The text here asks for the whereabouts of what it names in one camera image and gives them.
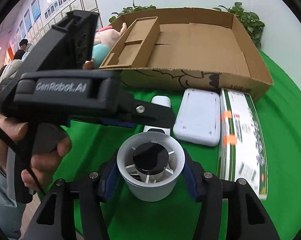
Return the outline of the pink pig plush toy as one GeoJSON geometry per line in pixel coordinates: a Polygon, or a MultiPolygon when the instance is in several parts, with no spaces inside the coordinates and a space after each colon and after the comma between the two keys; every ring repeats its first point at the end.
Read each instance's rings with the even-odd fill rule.
{"type": "Polygon", "coordinates": [[[93,41],[92,57],[90,61],[83,64],[83,69],[98,69],[112,47],[127,30],[127,24],[124,22],[120,31],[115,30],[112,25],[98,29],[95,32],[93,41]]]}

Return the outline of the small cardboard tray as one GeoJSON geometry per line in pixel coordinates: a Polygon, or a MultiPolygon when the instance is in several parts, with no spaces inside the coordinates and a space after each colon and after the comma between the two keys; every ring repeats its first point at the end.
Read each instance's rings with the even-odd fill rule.
{"type": "Polygon", "coordinates": [[[144,68],[160,34],[159,19],[135,20],[108,53],[101,69],[144,68]]]}

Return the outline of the green white medicine box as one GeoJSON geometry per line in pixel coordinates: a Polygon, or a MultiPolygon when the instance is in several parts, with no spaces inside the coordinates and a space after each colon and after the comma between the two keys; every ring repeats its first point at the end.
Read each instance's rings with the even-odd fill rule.
{"type": "Polygon", "coordinates": [[[249,94],[222,89],[221,135],[217,176],[245,179],[260,200],[268,196],[265,142],[254,102],[249,94]]]}

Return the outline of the person in white jacket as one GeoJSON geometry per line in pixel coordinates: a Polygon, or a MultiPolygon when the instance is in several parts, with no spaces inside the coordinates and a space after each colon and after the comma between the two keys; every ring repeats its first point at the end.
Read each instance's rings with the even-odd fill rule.
{"type": "Polygon", "coordinates": [[[0,71],[0,92],[12,81],[22,64],[22,60],[13,60],[0,71]]]}

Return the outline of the white flat rectangular device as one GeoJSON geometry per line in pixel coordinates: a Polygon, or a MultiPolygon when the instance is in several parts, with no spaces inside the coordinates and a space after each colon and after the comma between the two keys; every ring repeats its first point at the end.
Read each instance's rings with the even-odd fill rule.
{"type": "Polygon", "coordinates": [[[176,138],[199,145],[217,146],[221,135],[221,107],[215,92],[185,90],[176,122],[176,138]]]}

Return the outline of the green tablecloth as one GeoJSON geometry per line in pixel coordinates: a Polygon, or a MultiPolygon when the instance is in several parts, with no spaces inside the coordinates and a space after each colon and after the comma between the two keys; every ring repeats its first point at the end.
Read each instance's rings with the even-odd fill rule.
{"type": "MultiPolygon", "coordinates": [[[[262,55],[274,84],[255,103],[268,166],[268,196],[263,202],[281,239],[293,239],[301,229],[301,91],[266,54],[262,55]]],[[[142,126],[123,128],[72,122],[67,133],[72,150],[62,160],[54,179],[85,178],[109,160],[121,144],[142,126]]],[[[124,181],[101,205],[111,239],[191,239],[200,204],[189,196],[179,177],[159,202],[137,199],[124,181]]]]}

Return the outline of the left potted green plant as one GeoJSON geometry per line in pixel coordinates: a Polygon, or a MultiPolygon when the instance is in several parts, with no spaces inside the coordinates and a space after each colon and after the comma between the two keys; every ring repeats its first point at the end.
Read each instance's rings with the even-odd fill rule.
{"type": "Polygon", "coordinates": [[[120,12],[113,12],[111,14],[111,18],[109,19],[109,23],[114,22],[119,16],[125,15],[125,14],[130,14],[133,12],[138,12],[138,11],[145,11],[145,10],[151,10],[151,9],[156,9],[157,7],[155,5],[149,5],[149,6],[141,6],[141,5],[136,5],[135,0],[133,0],[133,4],[131,7],[124,7],[120,12]]]}

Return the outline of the potted green plant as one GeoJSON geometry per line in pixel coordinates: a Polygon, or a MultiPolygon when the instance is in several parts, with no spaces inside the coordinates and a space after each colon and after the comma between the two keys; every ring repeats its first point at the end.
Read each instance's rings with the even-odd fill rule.
{"type": "Polygon", "coordinates": [[[145,10],[151,10],[151,9],[156,9],[157,7],[155,5],[149,5],[149,6],[141,6],[141,5],[136,5],[135,0],[133,0],[133,4],[131,7],[124,7],[120,12],[113,12],[111,14],[111,18],[109,19],[109,23],[114,22],[119,16],[125,15],[125,14],[130,14],[133,12],[138,12],[138,11],[145,11],[145,10]]]}
{"type": "Polygon", "coordinates": [[[213,9],[217,11],[223,11],[224,9],[226,12],[235,15],[246,29],[248,35],[255,44],[255,47],[257,49],[261,49],[261,38],[265,24],[260,20],[259,16],[255,12],[245,11],[242,7],[242,2],[235,2],[234,5],[229,8],[224,5],[219,5],[213,9]]]}

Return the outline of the large open cardboard box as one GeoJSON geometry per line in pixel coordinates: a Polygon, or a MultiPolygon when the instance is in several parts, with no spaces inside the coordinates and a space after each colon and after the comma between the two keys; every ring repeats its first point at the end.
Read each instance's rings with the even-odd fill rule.
{"type": "Polygon", "coordinates": [[[157,17],[160,34],[144,68],[119,70],[131,88],[184,90],[228,88],[259,100],[273,85],[270,72],[242,23],[227,12],[166,8],[119,16],[119,30],[138,18],[157,17]]]}

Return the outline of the right potted green plant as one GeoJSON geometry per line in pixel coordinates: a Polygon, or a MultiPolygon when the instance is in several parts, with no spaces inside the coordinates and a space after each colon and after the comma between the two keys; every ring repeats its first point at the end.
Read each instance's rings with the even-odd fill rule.
{"type": "Polygon", "coordinates": [[[224,9],[226,12],[235,15],[246,29],[248,35],[255,44],[255,47],[257,49],[261,49],[261,38],[265,24],[260,20],[259,16],[255,12],[245,11],[242,7],[242,2],[235,2],[234,5],[229,8],[224,5],[219,5],[213,9],[217,11],[223,11],[224,9]]]}

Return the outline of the framed certificates on wall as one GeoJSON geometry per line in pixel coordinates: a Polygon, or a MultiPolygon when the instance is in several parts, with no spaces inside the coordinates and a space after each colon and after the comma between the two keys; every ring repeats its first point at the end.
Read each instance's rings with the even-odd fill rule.
{"type": "Polygon", "coordinates": [[[98,12],[97,0],[22,0],[19,7],[8,43],[13,53],[23,39],[36,45],[69,11],[98,12]]]}

